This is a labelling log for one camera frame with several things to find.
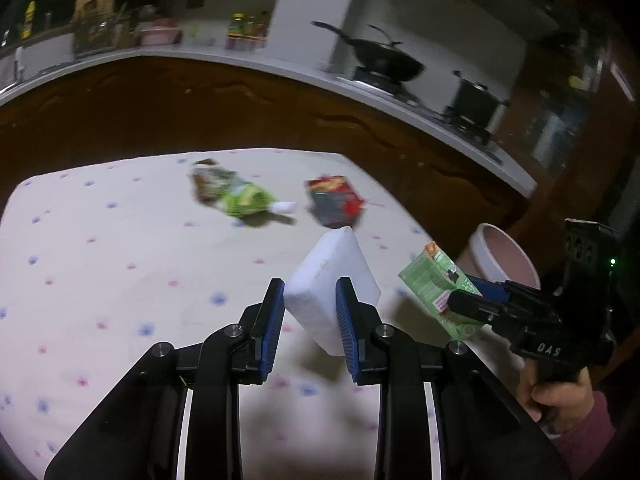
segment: purple sleeve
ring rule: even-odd
[[[616,431],[607,412],[604,394],[594,392],[593,397],[595,403],[589,415],[553,440],[574,479],[580,478],[590,468]]]

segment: green carton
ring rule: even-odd
[[[480,292],[434,242],[426,244],[424,251],[398,276],[453,339],[465,340],[482,326],[482,323],[449,310],[447,299],[452,290],[460,288],[474,294]]]

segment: wok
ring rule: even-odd
[[[401,82],[414,79],[424,70],[422,63],[397,48],[397,45],[402,44],[402,41],[393,41],[384,30],[375,25],[369,25],[369,27],[382,32],[388,39],[388,43],[356,40],[340,28],[328,23],[311,22],[311,24],[334,32],[346,44],[351,45],[356,58],[368,72],[375,72],[393,81]]]

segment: person's arm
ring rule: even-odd
[[[548,424],[558,436],[552,441],[577,479],[595,462],[615,430],[607,413],[607,401],[593,392],[589,371],[580,372],[577,383],[538,384],[534,361],[527,360],[520,373],[518,402],[538,422],[541,406],[551,407]]]

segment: cooking pot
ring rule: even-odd
[[[453,75],[460,78],[460,87],[448,107],[449,114],[466,119],[479,128],[486,128],[498,105],[509,106],[508,101],[500,101],[491,95],[487,86],[462,79],[460,70],[454,70]]]
[[[393,41],[384,30],[375,25],[369,25],[369,27],[382,32],[388,39],[388,43],[356,40],[340,28],[328,23],[311,22],[311,24],[334,32],[346,44],[351,45],[356,58],[367,72],[375,72],[395,82],[401,82],[414,79],[424,70],[422,63],[398,49],[398,45],[402,44],[401,41]]]

